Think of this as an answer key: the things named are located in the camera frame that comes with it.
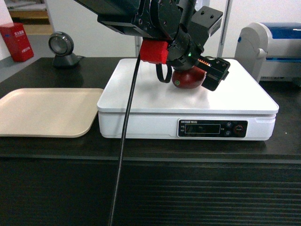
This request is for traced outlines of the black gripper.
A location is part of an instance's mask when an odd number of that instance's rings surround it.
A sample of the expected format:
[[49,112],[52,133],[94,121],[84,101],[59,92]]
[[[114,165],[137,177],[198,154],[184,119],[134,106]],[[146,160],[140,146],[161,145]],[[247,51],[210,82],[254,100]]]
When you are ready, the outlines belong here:
[[204,40],[187,32],[166,32],[168,56],[166,65],[178,71],[186,71],[196,65],[206,72],[202,87],[215,91],[229,74],[230,62],[222,58],[200,56],[204,51]]

